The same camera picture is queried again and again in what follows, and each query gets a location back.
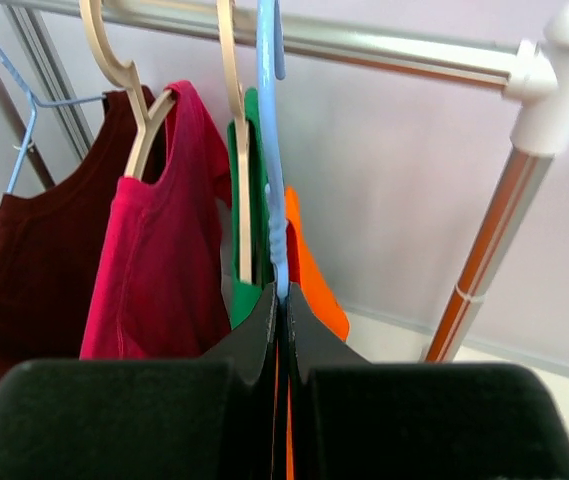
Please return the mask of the pink t-shirt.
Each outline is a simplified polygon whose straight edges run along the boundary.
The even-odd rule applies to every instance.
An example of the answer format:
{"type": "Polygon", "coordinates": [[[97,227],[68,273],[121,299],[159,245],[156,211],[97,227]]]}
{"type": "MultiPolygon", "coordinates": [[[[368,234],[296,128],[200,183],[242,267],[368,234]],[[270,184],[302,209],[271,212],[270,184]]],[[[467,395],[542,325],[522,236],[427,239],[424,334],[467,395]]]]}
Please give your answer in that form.
{"type": "Polygon", "coordinates": [[[83,360],[198,357],[230,331],[217,207],[232,202],[229,155],[193,84],[169,89],[162,174],[117,184],[83,360]]]}

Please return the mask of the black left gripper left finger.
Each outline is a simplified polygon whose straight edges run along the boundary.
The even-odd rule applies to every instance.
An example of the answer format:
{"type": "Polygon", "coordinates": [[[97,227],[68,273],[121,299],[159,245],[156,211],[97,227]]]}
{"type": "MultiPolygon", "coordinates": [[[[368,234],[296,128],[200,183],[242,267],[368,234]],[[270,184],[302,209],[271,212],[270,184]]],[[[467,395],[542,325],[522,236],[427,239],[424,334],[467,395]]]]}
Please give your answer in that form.
{"type": "Polygon", "coordinates": [[[271,479],[277,295],[196,359],[40,360],[0,382],[0,479],[271,479]]]}

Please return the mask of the green t-shirt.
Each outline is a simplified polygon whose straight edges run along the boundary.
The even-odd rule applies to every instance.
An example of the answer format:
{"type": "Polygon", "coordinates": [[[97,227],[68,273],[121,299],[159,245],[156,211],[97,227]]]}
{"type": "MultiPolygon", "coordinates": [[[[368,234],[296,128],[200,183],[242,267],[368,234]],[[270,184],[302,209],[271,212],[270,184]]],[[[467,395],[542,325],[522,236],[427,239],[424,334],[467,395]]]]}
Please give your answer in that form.
{"type": "Polygon", "coordinates": [[[249,88],[244,95],[244,131],[236,134],[235,124],[227,128],[232,191],[232,295],[229,320],[233,329],[246,320],[262,295],[274,281],[270,259],[268,184],[260,128],[258,91],[249,88]]]}

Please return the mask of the beige hanger of pink shirt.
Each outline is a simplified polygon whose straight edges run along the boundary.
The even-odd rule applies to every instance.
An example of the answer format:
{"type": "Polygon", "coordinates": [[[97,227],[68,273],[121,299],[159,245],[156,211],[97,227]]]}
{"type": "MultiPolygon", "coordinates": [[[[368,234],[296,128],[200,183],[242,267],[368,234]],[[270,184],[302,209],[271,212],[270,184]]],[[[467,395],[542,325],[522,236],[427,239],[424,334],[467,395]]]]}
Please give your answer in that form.
{"type": "Polygon", "coordinates": [[[81,0],[79,7],[85,35],[97,65],[114,86],[123,89],[127,94],[137,133],[124,176],[141,180],[153,142],[175,105],[175,99],[170,90],[164,90],[153,104],[148,106],[135,62],[120,62],[111,48],[102,17],[102,2],[81,0]]]}

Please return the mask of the beige hanger of green shirt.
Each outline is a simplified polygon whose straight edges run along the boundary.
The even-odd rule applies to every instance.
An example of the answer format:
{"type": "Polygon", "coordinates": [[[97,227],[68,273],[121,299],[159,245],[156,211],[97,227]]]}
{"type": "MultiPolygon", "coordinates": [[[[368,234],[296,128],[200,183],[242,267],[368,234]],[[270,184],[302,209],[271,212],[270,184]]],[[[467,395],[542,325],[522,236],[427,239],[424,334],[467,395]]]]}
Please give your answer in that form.
{"type": "Polygon", "coordinates": [[[233,17],[234,5],[234,1],[216,1],[225,84],[229,108],[233,115],[235,146],[237,151],[239,278],[244,283],[251,283],[253,280],[253,267],[250,210],[250,127],[245,116],[244,95],[239,81],[236,63],[233,17]]]}

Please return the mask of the orange t-shirt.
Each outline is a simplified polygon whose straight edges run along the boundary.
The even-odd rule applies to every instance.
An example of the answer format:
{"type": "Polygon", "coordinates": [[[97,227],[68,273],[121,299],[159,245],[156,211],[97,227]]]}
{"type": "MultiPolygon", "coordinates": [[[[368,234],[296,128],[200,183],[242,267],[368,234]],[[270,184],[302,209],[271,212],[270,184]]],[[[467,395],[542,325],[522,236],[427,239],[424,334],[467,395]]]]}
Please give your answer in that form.
{"type": "Polygon", "coordinates": [[[285,190],[285,201],[290,280],[300,285],[313,314],[333,334],[346,341],[350,333],[349,319],[325,281],[305,240],[298,194],[291,186],[285,190]]]}

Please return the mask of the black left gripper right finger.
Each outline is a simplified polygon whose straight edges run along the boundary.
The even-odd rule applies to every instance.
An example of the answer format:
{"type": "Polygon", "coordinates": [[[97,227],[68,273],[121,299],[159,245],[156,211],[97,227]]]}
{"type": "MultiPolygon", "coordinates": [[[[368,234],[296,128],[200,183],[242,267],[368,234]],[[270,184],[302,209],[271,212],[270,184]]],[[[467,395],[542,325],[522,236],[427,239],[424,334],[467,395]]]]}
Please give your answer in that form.
{"type": "Polygon", "coordinates": [[[569,435],[539,377],[509,363],[372,363],[289,290],[299,479],[569,479],[569,435]]]}

